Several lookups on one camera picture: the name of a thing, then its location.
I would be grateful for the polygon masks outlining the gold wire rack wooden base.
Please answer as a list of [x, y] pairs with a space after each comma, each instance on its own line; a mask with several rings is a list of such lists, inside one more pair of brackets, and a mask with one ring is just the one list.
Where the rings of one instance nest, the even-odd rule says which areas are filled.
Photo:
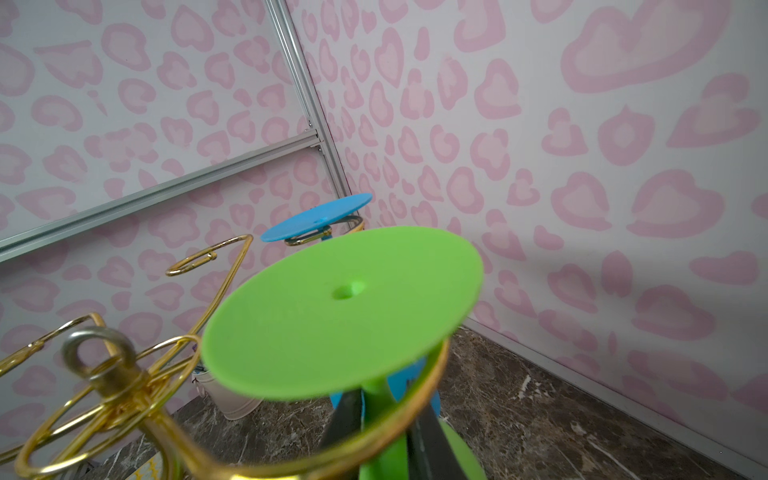
[[409, 426], [429, 404], [444, 373], [450, 341], [442, 340], [427, 355], [420, 376], [404, 398], [386, 408], [376, 420], [350, 437], [307, 458], [274, 465], [226, 466], [203, 452], [170, 418], [164, 406], [192, 374], [200, 360], [200, 332], [221, 304], [254, 238], [235, 236], [177, 262], [170, 276], [192, 271], [216, 259], [218, 250], [237, 244], [240, 251], [202, 318], [185, 335], [136, 352], [131, 341], [105, 326], [95, 312], [73, 319], [9, 355], [1, 372], [9, 373], [42, 350], [53, 338], [66, 334], [62, 357], [68, 369], [87, 387], [46, 420], [24, 444], [2, 452], [18, 475], [51, 479], [83, 465], [122, 440], [142, 430], [159, 448], [162, 476], [179, 479], [342, 479], [380, 457], [396, 440], [407, 439]]

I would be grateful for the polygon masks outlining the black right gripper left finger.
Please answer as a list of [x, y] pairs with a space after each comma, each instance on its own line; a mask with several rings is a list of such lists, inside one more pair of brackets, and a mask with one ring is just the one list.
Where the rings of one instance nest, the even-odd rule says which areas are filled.
[[362, 426], [364, 401], [360, 389], [333, 394], [330, 399], [334, 411], [319, 443], [321, 449], [357, 434]]

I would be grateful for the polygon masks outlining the green wine glass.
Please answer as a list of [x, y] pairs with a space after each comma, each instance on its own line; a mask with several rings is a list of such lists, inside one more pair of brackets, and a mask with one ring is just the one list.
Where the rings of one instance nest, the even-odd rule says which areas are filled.
[[450, 232], [348, 234], [266, 268], [217, 309], [202, 359], [227, 389], [295, 401], [360, 389], [369, 425], [395, 400], [387, 379], [424, 359], [476, 304], [483, 263]]

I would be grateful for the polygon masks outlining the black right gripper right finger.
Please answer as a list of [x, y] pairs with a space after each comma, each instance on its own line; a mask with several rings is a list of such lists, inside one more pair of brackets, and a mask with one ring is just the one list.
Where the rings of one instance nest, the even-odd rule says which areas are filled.
[[468, 479], [430, 404], [409, 426], [406, 438], [411, 480]]

